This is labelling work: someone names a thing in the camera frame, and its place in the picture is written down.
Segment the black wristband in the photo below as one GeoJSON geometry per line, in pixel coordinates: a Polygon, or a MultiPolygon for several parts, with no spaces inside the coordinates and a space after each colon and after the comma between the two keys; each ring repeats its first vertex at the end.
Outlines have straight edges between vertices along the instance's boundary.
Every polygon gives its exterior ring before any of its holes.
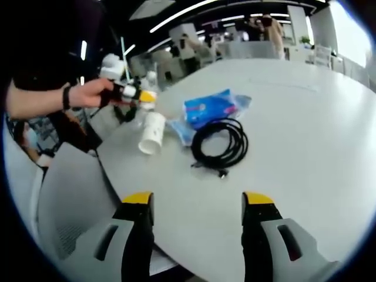
{"type": "Polygon", "coordinates": [[[63,109],[68,110],[70,109],[70,104],[69,104],[69,91],[71,89],[71,86],[67,86],[63,90],[63,109]]]}

